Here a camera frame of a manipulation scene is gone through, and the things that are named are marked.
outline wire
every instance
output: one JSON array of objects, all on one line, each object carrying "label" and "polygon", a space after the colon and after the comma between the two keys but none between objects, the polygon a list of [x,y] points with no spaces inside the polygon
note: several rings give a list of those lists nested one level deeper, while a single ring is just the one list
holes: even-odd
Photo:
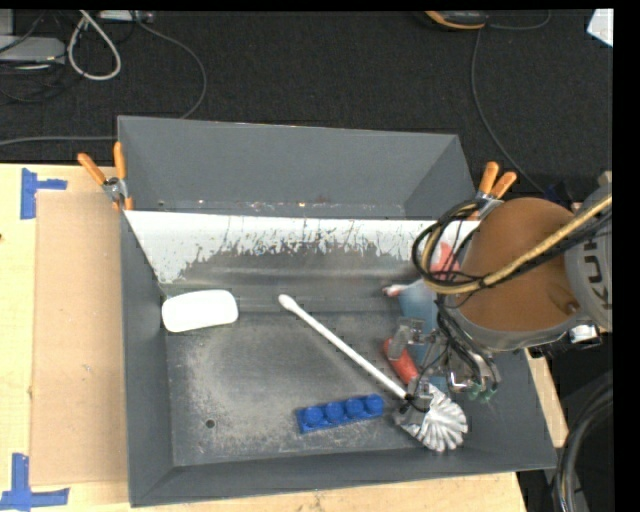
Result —
[{"label": "wire", "polygon": [[161,34],[160,32],[157,32],[149,27],[147,27],[144,23],[142,23],[141,20],[137,20],[138,25],[143,28],[144,30],[146,30],[147,32],[160,37],[161,39],[164,39],[165,41],[169,41],[170,43],[173,43],[177,46],[179,46],[180,48],[182,48],[185,52],[187,52],[189,55],[191,55],[193,57],[193,59],[196,61],[196,64],[198,64],[198,67],[200,68],[200,73],[202,74],[202,91],[200,92],[200,97],[198,98],[198,100],[196,101],[196,103],[193,105],[193,107],[191,107],[185,114],[183,114],[182,116],[180,116],[180,119],[186,119],[187,117],[189,117],[191,114],[193,114],[196,110],[198,110],[198,108],[200,107],[200,104],[202,103],[202,100],[204,100],[204,97],[207,93],[207,72],[204,68],[204,65],[202,64],[202,61],[198,58],[198,56],[191,50],[191,48],[189,48],[188,46],[182,44],[180,41],[176,41],[175,39],[169,37],[169,36],[165,36],[164,34]]},{"label": "wire", "polygon": [[549,21],[551,21],[551,9],[547,9],[547,17],[545,18],[544,21],[538,23],[537,25],[529,25],[529,26],[525,26],[525,27],[518,27],[518,26],[514,26],[514,25],[494,25],[492,23],[486,25],[489,28],[496,28],[499,30],[536,30],[539,28],[544,27],[547,23],[549,23]]},{"label": "wire", "polygon": [[567,435],[553,479],[554,504],[561,512],[576,510],[576,461],[587,436],[613,412],[612,384],[606,382],[596,388],[585,403]]},{"label": "wire", "polygon": [[38,137],[20,137],[17,139],[1,140],[0,147],[9,146],[11,144],[21,144],[23,142],[52,142],[52,141],[73,141],[73,140],[116,140],[117,137],[112,135],[97,135],[97,136],[83,136],[83,135],[43,135]]},{"label": "wire", "polygon": [[[115,44],[113,44],[113,41],[111,41],[109,36],[105,33],[104,30],[102,30],[100,25],[98,25],[98,23],[91,17],[91,15],[83,9],[79,9],[79,11],[82,14],[83,18],[82,20],[80,20],[80,23],[78,23],[78,25],[74,29],[73,34],[71,34],[71,39],[69,40],[69,44],[67,46],[67,56],[69,58],[69,64],[71,64],[71,67],[75,69],[79,75],[81,75],[84,78],[88,78],[89,80],[98,80],[98,81],[111,80],[112,78],[116,77],[120,73],[120,70],[122,69],[122,61],[120,59],[120,53],[118,52],[118,49],[116,48]],[[78,36],[80,35],[80,32],[82,30],[86,30],[87,28],[89,28],[89,25],[91,25],[96,30],[96,32],[100,34],[100,37],[104,39],[104,42],[107,43],[107,46],[111,49],[111,52],[115,57],[115,60],[116,60],[115,68],[111,73],[107,75],[92,75],[90,73],[87,73],[85,70],[81,69],[76,64],[75,57],[73,56],[73,50],[76,46],[76,43],[78,42]]]},{"label": "wire", "polygon": [[[160,32],[157,32],[156,30],[153,30],[153,29],[147,27],[140,20],[138,20],[137,23],[138,23],[138,25],[140,27],[142,27],[147,32],[150,32],[151,34],[153,34],[153,35],[155,35],[157,37],[160,37],[160,38],[162,38],[162,39],[164,39],[166,41],[169,41],[170,43],[173,43],[173,44],[179,46],[180,48],[182,48],[184,51],[186,51],[189,55],[191,55],[193,57],[193,59],[196,61],[197,65],[198,65],[198,67],[200,68],[200,72],[202,74],[202,90],[200,92],[200,96],[198,97],[198,100],[196,101],[196,103],[187,112],[185,112],[183,115],[181,115],[179,117],[179,119],[188,118],[190,115],[192,115],[200,107],[200,105],[202,104],[202,101],[204,100],[206,92],[207,92],[207,87],[208,87],[207,73],[206,73],[204,65],[202,64],[202,61],[198,58],[198,56],[190,48],[188,48],[186,45],[182,44],[181,42],[179,42],[179,41],[177,41],[177,40],[175,40],[175,39],[173,39],[173,38],[171,38],[169,36],[165,36],[164,34],[161,34]],[[12,101],[7,102],[7,103],[13,103],[15,101],[19,101],[19,100],[18,99],[13,99]],[[117,136],[113,136],[113,135],[104,135],[104,136],[45,135],[45,136],[36,136],[36,137],[19,137],[19,138],[15,138],[15,139],[3,140],[3,141],[0,141],[0,147],[10,146],[12,144],[28,143],[28,142],[114,141],[114,140],[117,140]]]},{"label": "wire", "polygon": [[[547,10],[547,18],[542,23],[539,23],[538,25],[532,25],[532,26],[528,26],[528,27],[510,27],[510,26],[503,26],[503,25],[487,25],[487,27],[488,28],[499,29],[499,30],[515,30],[515,31],[518,31],[518,30],[519,31],[536,30],[536,29],[539,29],[541,27],[544,27],[547,23],[549,23],[549,20],[551,20],[551,10],[550,9]],[[482,107],[480,106],[480,100],[478,98],[478,91],[477,91],[477,88],[476,88],[475,75],[476,75],[476,61],[477,61],[477,57],[478,57],[478,48],[480,47],[480,34],[482,33],[483,30],[486,30],[486,28],[478,30],[478,35],[476,36],[476,43],[475,43],[475,46],[473,48],[473,56],[471,57],[471,94],[473,96],[473,102],[476,105],[476,109],[478,110],[478,114],[480,115],[480,119],[482,120],[482,124],[484,124],[487,132],[489,133],[489,135],[493,139],[493,142],[495,142],[495,144],[498,146],[498,148],[500,148],[500,151],[502,151],[502,153],[507,158],[507,160],[509,160],[511,162],[513,167],[515,167],[518,170],[518,172],[522,176],[524,176],[526,178],[526,180],[529,181],[529,183],[531,183],[531,185],[534,186],[534,188],[536,190],[538,190],[540,193],[544,194],[545,193],[545,189],[536,180],[534,180],[527,172],[525,172],[520,165],[517,164],[517,162],[513,159],[513,157],[509,154],[509,152],[502,145],[500,140],[498,140],[498,137],[496,136],[495,132],[491,128],[491,125],[489,124],[489,121],[487,120],[487,118],[486,118],[486,116],[485,116],[485,114],[484,114],[484,112],[482,110]]]},{"label": "wire", "polygon": [[[538,245],[495,272],[482,277],[469,277],[464,276],[462,273],[451,271],[453,275],[464,276],[467,277],[467,279],[465,281],[442,281],[435,278],[433,273],[429,270],[429,262],[431,261],[433,252],[435,251],[435,247],[437,246],[443,231],[446,229],[446,226],[452,221],[452,219],[458,220],[461,215],[469,214],[469,212],[474,208],[475,202],[465,202],[462,203],[461,206],[454,207],[452,210],[447,212],[447,214],[445,214],[445,216],[443,217],[443,220],[439,220],[435,224],[432,224],[418,236],[411,250],[411,259],[429,287],[432,288],[435,292],[443,295],[474,292],[482,288],[495,286],[501,282],[506,281],[507,279],[511,279],[516,275],[516,271],[520,271],[520,273],[522,273],[523,268],[528,268],[528,270],[531,270],[540,265],[540,260],[533,260],[539,258],[540,256],[544,256],[546,251],[553,249],[555,246],[567,243],[567,241],[565,240],[566,237],[572,234],[573,237],[575,237],[575,232],[578,229],[582,228],[588,221],[593,219],[605,208],[611,206],[611,204],[612,193],[610,192],[603,198],[592,204],[589,208],[578,213],[578,215],[571,219],[567,224],[559,228],[555,233],[545,238]],[[590,226],[590,232],[593,232],[593,226]],[[421,261],[418,262],[418,245],[426,237],[427,234],[430,234],[431,236],[429,236],[429,238],[425,242]],[[580,232],[580,234],[577,236],[586,235],[584,232]]]}]

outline red object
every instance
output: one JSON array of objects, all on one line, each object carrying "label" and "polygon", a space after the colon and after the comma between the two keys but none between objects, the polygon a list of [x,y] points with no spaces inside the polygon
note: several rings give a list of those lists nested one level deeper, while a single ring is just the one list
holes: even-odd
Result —
[{"label": "red object", "polygon": [[411,356],[409,355],[409,352],[407,352],[406,348],[402,351],[399,359],[395,361],[389,359],[389,343],[391,343],[391,339],[392,338],[389,338],[384,342],[382,350],[384,351],[384,355],[387,356],[389,364],[391,364],[391,367],[395,370],[398,377],[400,377],[400,380],[402,380],[405,385],[409,384],[409,382],[411,382],[411,379],[418,376],[418,369],[413,363],[413,359],[411,359]]}]

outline black cable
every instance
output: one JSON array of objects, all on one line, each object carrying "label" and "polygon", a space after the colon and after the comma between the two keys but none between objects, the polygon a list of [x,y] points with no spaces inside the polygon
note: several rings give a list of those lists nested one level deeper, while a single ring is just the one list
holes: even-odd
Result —
[{"label": "black cable", "polygon": [[185,52],[187,52],[189,55],[191,55],[191,57],[193,57],[193,60],[196,61],[196,64],[200,68],[200,73],[202,74],[202,91],[200,92],[200,97],[198,98],[196,103],[193,105],[193,107],[191,107],[185,114],[180,116],[180,119],[186,119],[191,114],[193,114],[198,109],[198,107],[200,107],[200,104],[202,103],[202,100],[204,100],[205,94],[207,93],[207,71],[205,70],[204,65],[202,64],[202,61],[191,50],[191,48],[189,48],[188,46],[182,44],[180,41],[176,41],[175,39],[173,39],[173,38],[171,38],[169,36],[165,36],[164,34],[161,34],[160,32],[157,32],[157,31],[149,28],[147,25],[145,25],[139,19],[137,19],[136,21],[137,21],[138,25],[140,25],[140,27],[143,28],[144,30],[146,30],[147,32],[149,32],[149,33],[151,33],[151,34],[153,34],[155,36],[158,36],[158,37],[164,39],[165,41],[169,41],[170,43],[173,43],[173,44],[179,46],[180,48],[182,48]]},{"label": "black cable", "polygon": [[576,473],[575,465],[587,436],[613,412],[613,387],[610,382],[599,386],[587,398],[569,430],[558,461],[553,480],[552,495],[558,512],[574,512]]},{"label": "black cable", "polygon": [[529,26],[525,26],[525,27],[518,27],[518,26],[514,26],[514,25],[487,24],[486,27],[496,28],[496,29],[499,29],[499,30],[536,30],[538,28],[544,27],[547,23],[549,23],[550,20],[551,20],[551,9],[547,9],[547,17],[545,18],[544,21],[538,23],[537,25],[529,25]]},{"label": "black cable", "polygon": [[[464,284],[471,283],[479,283],[479,289],[483,289],[484,286],[483,280],[490,275],[485,274],[484,276],[472,276],[465,272],[448,270],[446,272],[442,271],[432,271],[430,268],[425,268],[422,265],[422,261],[430,262],[433,258],[433,253],[435,252],[436,247],[438,246],[439,240],[436,240],[435,243],[430,245],[430,249],[427,254],[419,255],[419,246],[422,241],[429,235],[441,237],[442,234],[446,231],[447,227],[456,221],[461,221],[467,218],[471,213],[473,213],[473,208],[477,207],[477,203],[475,201],[465,201],[460,203],[457,206],[454,206],[449,211],[447,211],[438,221],[436,221],[431,226],[427,227],[422,233],[418,235],[415,239],[413,246],[411,247],[411,261],[415,268],[418,270],[420,275],[425,279],[427,284],[433,283],[437,284],[439,287],[444,288],[455,288]],[[548,248],[536,258],[531,259],[523,263],[516,270],[503,277],[502,279],[494,282],[491,287],[498,286],[499,284],[505,283],[511,279],[522,276],[523,274],[543,265],[544,263],[550,261],[551,259],[563,254],[570,248],[584,242],[590,238],[598,236],[598,232],[604,228],[607,224],[611,222],[612,219],[612,209],[605,209],[603,212],[600,212],[597,216],[591,219],[584,226],[581,226],[576,231],[570,233],[567,237],[565,237],[560,242],[556,243],[554,246]],[[448,276],[447,279],[442,279],[441,276]]]},{"label": "black cable", "polygon": [[[142,21],[140,20],[136,20],[137,24],[142,27],[144,30],[146,30],[147,32],[150,32],[151,34],[160,37],[166,41],[169,41],[170,43],[173,43],[177,46],[179,46],[180,48],[182,48],[184,51],[186,51],[189,55],[191,55],[193,57],[193,59],[195,60],[196,64],[198,65],[198,67],[200,68],[200,72],[202,74],[202,90],[200,92],[200,96],[198,97],[198,100],[196,101],[196,103],[183,115],[181,115],[179,117],[179,119],[186,119],[188,118],[191,114],[193,114],[202,104],[202,101],[205,98],[206,92],[207,92],[207,73],[206,73],[206,69],[204,67],[204,65],[202,64],[202,61],[198,58],[198,56],[186,45],[182,44],[180,41],[177,41],[169,36],[165,36],[164,34],[161,34],[160,32],[157,32],[149,27],[147,27]],[[12,98],[11,101],[9,102],[5,102],[0,104],[0,106],[4,106],[10,103],[14,103],[16,101],[19,101],[18,98]],[[113,135],[104,135],[104,136],[76,136],[76,135],[61,135],[61,136],[56,136],[56,135],[45,135],[45,136],[36,136],[36,137],[19,137],[19,138],[15,138],[15,139],[10,139],[10,140],[4,140],[4,141],[0,141],[0,147],[3,146],[9,146],[12,144],[21,144],[21,143],[26,143],[26,142],[53,142],[53,141],[115,141],[117,140],[117,136],[113,136]]]},{"label": "black cable", "polygon": [[[488,25],[489,28],[494,28],[494,29],[499,29],[499,30],[535,30],[535,29],[539,29],[541,27],[544,27],[547,23],[549,23],[549,20],[551,19],[551,10],[547,10],[547,18],[540,24],[538,25],[533,25],[533,26],[528,26],[528,27],[508,27],[508,26],[502,26],[502,25]],[[509,160],[511,162],[511,164],[513,165],[513,167],[520,173],[520,175],[524,176],[524,178],[529,181],[529,183],[531,183],[531,185],[534,186],[534,188],[536,190],[538,190],[540,193],[542,193],[544,195],[545,193],[545,189],[536,181],[534,180],[527,172],[525,172],[522,167],[520,165],[517,164],[517,162],[513,159],[513,157],[509,154],[509,152],[505,149],[505,147],[502,145],[502,143],[498,140],[498,137],[496,136],[495,132],[493,131],[493,129],[491,128],[491,125],[489,124],[489,121],[487,120],[482,107],[480,106],[480,100],[478,98],[478,91],[476,88],[476,60],[478,57],[478,48],[480,47],[480,34],[482,33],[483,30],[486,30],[486,28],[480,29],[478,30],[478,35],[476,36],[476,43],[475,46],[473,48],[473,56],[471,57],[471,95],[473,96],[473,102],[476,105],[476,109],[478,110],[478,114],[480,115],[480,119],[482,120],[482,124],[484,124],[487,132],[489,133],[489,135],[491,136],[491,138],[493,139],[493,142],[495,142],[495,144],[498,146],[498,148],[500,148],[500,151],[502,151],[502,153],[504,154],[504,156],[507,158],[507,160]]]}]

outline black carpet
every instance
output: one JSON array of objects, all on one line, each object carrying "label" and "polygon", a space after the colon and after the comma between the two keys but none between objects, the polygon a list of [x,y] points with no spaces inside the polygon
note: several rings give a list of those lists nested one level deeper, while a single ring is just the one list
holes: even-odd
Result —
[{"label": "black carpet", "polygon": [[[40,11],[16,10],[26,32]],[[460,136],[474,181],[496,160],[524,176],[513,194],[562,184],[581,200],[612,168],[613,49],[586,33],[593,10],[485,11],[489,26],[451,31],[422,11],[157,11],[154,30],[202,61],[207,91],[190,119],[299,124]],[[67,41],[77,11],[49,11],[34,35]],[[109,81],[55,72],[0,75],[0,141],[38,136],[115,136],[121,114],[180,117],[197,102],[202,78],[184,49],[131,24],[103,24],[122,57]],[[494,142],[474,102],[477,98]],[[77,62],[106,74],[113,57],[95,31]],[[75,162],[79,151],[112,162],[111,142],[0,145],[4,162]]]}]

